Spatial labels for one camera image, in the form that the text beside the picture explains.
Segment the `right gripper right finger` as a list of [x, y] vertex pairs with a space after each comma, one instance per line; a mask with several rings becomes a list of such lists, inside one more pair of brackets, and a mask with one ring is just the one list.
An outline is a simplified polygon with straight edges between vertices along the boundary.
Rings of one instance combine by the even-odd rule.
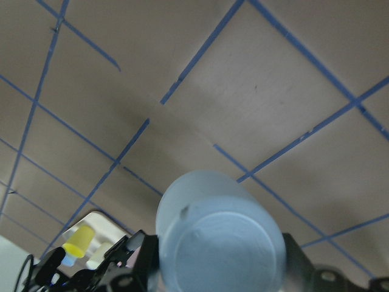
[[286, 268], [282, 291], [308, 291], [315, 268], [289, 233], [283, 233], [286, 247]]

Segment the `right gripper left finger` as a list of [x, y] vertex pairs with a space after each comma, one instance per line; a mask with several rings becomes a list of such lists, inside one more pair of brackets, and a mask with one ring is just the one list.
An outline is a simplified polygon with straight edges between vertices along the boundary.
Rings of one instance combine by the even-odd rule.
[[146, 235], [133, 268], [134, 291], [157, 291], [159, 274], [159, 239]]

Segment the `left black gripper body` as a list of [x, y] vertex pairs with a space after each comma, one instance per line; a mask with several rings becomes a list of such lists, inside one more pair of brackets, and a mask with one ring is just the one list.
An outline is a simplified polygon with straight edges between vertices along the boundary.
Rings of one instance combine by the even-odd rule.
[[103, 255], [96, 269], [81, 269], [73, 276], [59, 270], [66, 252], [58, 247], [48, 252], [40, 262], [29, 254], [22, 264], [23, 291], [145, 291], [146, 281], [126, 262], [141, 248], [145, 233], [140, 230], [132, 236], [123, 236]]

